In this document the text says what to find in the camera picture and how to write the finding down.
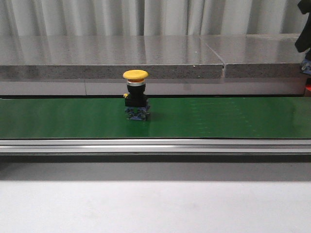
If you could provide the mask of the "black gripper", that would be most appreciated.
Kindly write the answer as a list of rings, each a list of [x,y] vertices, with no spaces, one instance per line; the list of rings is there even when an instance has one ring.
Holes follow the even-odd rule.
[[[301,14],[307,14],[311,12],[311,0],[301,0],[297,7]],[[307,49],[309,51],[305,55],[305,59],[311,60],[311,22],[308,21],[300,34],[299,38],[295,42],[295,47],[298,52],[304,52]]]

